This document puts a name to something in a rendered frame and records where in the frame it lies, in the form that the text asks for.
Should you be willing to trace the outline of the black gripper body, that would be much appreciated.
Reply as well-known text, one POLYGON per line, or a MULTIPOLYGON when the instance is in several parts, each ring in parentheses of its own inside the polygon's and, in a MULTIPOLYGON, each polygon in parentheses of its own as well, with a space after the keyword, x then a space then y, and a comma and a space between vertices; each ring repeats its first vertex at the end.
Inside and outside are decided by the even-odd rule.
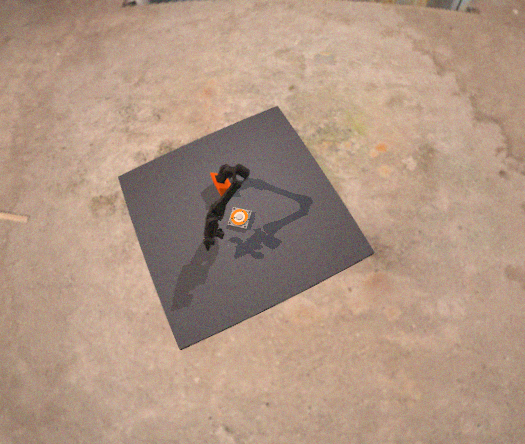
POLYGON ((209 230, 206 225, 204 235, 206 236, 206 238, 204 238, 204 245, 214 245, 214 239, 212 238, 213 231, 209 230))

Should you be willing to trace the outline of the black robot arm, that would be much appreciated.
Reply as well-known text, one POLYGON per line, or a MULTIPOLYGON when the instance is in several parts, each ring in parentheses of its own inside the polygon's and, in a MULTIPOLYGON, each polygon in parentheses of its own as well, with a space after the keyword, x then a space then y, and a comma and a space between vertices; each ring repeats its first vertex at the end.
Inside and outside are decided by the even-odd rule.
POLYGON ((250 169, 242 166, 241 164, 237 164, 235 167, 230 167, 227 164, 225 164, 220 168, 219 174, 217 176, 215 175, 216 181, 218 183, 225 184, 225 180, 228 177, 232 177, 232 181, 227 190, 221 196, 221 198, 219 200, 216 200, 210 206, 210 209, 205 217, 205 225, 208 227, 209 230, 213 231, 212 238, 218 237, 220 239, 223 239, 224 232, 222 232, 221 228, 218 229, 218 220, 221 221, 223 219, 226 204, 237 191, 237 189, 241 187, 242 183, 248 179, 248 176, 250 174, 249 171, 250 169), (241 182, 238 179, 236 179, 236 174, 243 177, 244 180, 241 182))

